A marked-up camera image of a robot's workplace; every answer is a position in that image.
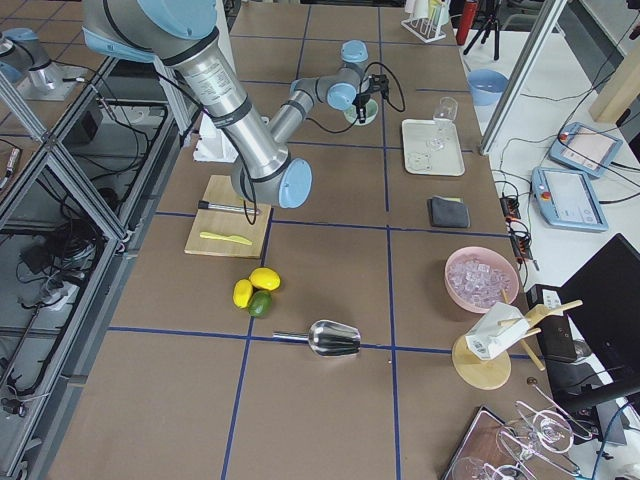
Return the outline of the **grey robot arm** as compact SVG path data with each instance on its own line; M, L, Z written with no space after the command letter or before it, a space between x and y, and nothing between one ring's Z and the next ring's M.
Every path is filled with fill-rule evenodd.
M346 111L370 85L367 47L350 40L341 48L335 74L295 81L289 99L264 122L219 47L215 2L86 1L83 14L85 43L93 51L140 63L160 60L182 75L237 151L232 186L250 202L304 204L312 170L292 157L288 139L316 104Z
M64 101L86 72L55 63L29 28L1 33L1 73L26 100Z

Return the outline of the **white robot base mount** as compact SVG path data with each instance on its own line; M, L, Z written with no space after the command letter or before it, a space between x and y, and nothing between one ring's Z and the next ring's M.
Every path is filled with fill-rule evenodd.
M236 157L237 151L225 133L203 114L193 159L196 162L233 163Z

